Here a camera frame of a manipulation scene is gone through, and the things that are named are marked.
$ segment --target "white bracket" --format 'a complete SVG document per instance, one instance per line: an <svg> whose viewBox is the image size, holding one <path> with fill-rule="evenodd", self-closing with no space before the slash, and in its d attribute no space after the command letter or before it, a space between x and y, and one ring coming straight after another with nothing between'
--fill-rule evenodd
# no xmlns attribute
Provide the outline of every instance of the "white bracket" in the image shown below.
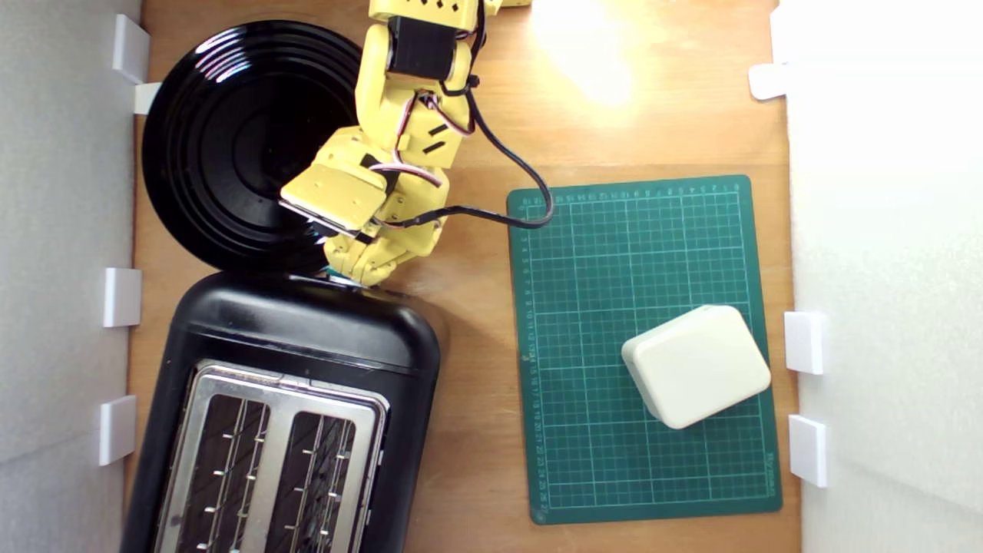
<svg viewBox="0 0 983 553"><path fill-rule="evenodd" d="M150 113L150 106L153 105L153 99L157 96L157 91L159 90L160 83L137 85L136 95L133 101L133 112L136 115L147 115Z"/></svg>
<svg viewBox="0 0 983 553"><path fill-rule="evenodd" d="M788 454L792 474L816 487L826 487L825 424L802 415L789 415Z"/></svg>
<svg viewBox="0 0 983 553"><path fill-rule="evenodd" d="M116 16L113 69L134 85L146 83L150 64L150 35L123 14Z"/></svg>
<svg viewBox="0 0 983 553"><path fill-rule="evenodd" d="M821 375L826 357L825 317L803 311L785 312L785 366Z"/></svg>
<svg viewBox="0 0 983 553"><path fill-rule="evenodd" d="M116 37L113 40L113 69L136 85L133 112L150 113L153 98L160 90L160 83L146 81L150 66L150 35L123 14L116 16Z"/></svg>
<svg viewBox="0 0 983 553"><path fill-rule="evenodd" d="M110 329L140 323L144 272L136 269L106 269L102 326Z"/></svg>
<svg viewBox="0 0 983 553"><path fill-rule="evenodd" d="M785 95L788 90L788 63L794 49L794 2L786 0L771 14L772 63L751 66L747 72L751 95L767 100Z"/></svg>
<svg viewBox="0 0 983 553"><path fill-rule="evenodd" d="M137 447L137 397L103 403L99 407L99 466L131 454Z"/></svg>

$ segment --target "green cutting mat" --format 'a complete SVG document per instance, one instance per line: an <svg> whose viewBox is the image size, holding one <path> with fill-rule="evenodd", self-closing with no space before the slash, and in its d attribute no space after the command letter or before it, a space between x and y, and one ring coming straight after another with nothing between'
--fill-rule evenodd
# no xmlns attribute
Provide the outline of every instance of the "green cutting mat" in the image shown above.
<svg viewBox="0 0 983 553"><path fill-rule="evenodd" d="M781 507L771 390L684 430L648 413L629 338L703 304L740 310L768 356L744 176L577 186L510 234L529 496L540 524ZM537 190L513 216L544 213Z"/></svg>

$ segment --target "black plate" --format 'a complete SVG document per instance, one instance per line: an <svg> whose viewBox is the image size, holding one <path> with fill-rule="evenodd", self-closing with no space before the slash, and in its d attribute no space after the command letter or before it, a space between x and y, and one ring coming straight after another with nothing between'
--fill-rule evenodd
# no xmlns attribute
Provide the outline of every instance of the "black plate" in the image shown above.
<svg viewBox="0 0 983 553"><path fill-rule="evenodd" d="M172 235L221 270L326 265L280 188L339 127L357 124L361 49L326 29L264 21L220 32L171 70L144 129L150 201Z"/></svg>

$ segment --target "white wall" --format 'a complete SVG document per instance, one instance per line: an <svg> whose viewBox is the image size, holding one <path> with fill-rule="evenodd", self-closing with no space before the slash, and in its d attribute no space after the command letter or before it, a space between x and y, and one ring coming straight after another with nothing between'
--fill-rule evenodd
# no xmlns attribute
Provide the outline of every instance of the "white wall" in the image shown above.
<svg viewBox="0 0 983 553"><path fill-rule="evenodd" d="M806 553L983 551L983 36L973 2L785 0L795 306L829 318Z"/></svg>
<svg viewBox="0 0 983 553"><path fill-rule="evenodd" d="M110 69L139 0L0 1L0 551L114 551L123 466L98 405L126 393L102 271L133 249L133 87Z"/></svg>

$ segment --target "white box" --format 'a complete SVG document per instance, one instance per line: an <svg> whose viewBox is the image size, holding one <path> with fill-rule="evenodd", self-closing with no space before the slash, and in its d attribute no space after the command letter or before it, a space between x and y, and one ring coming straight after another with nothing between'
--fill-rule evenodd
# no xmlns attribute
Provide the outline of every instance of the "white box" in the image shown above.
<svg viewBox="0 0 983 553"><path fill-rule="evenodd" d="M627 341L621 349L645 405L685 428L760 394L772 373L743 317L705 305Z"/></svg>

